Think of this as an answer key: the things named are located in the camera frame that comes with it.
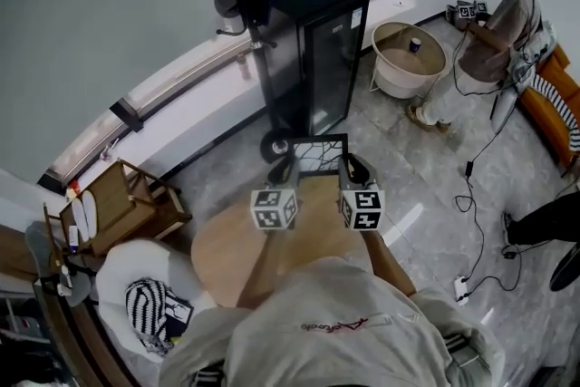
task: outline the mini fridge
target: mini fridge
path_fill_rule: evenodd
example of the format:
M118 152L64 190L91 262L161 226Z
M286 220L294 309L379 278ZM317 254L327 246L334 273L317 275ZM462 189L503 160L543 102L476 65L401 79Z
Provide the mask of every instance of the mini fridge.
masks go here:
M348 115L369 0L274 0L260 28L275 112L296 137Z

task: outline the white armchair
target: white armchair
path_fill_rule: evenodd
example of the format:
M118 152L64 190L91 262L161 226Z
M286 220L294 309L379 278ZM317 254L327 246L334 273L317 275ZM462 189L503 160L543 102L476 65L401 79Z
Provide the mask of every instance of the white armchair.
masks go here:
M146 277L163 282L176 296L188 300L194 308L192 317L215 303L202 289L189 257L159 241L136 239L109 251L96 277L101 319L124 348L160 363L162 358L148 353L133 331L125 306L129 284Z

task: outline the refrigerator door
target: refrigerator door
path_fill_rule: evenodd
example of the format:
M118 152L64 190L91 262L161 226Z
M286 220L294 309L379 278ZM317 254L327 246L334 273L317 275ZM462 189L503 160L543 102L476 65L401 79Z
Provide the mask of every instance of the refrigerator door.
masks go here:
M358 63L362 15L363 9L355 7L308 28L311 135L328 131L346 116Z

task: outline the round wooden table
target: round wooden table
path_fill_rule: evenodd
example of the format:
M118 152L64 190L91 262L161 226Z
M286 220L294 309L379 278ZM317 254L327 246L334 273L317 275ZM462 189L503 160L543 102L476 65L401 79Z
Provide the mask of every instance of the round wooden table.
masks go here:
M361 235L344 227L338 211L338 176L302 179L297 197L302 204L295 229L279 232L286 235L280 276L323 256L344 256L363 247ZM191 261L216 303L236 305L265 240L250 217L249 192L196 233Z

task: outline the white slipper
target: white slipper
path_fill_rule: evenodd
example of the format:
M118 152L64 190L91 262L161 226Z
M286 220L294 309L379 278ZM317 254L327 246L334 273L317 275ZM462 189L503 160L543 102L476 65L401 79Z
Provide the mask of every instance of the white slipper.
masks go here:
M87 218L89 237L94 238L97 235L97 202L90 190L85 190L82 193L82 205L84 206L84 216Z
M87 225L87 218L84 216L84 206L78 198L72 200L72 215L74 216L74 222L77 228L79 228L79 234L81 235L82 242L89 241L89 226Z

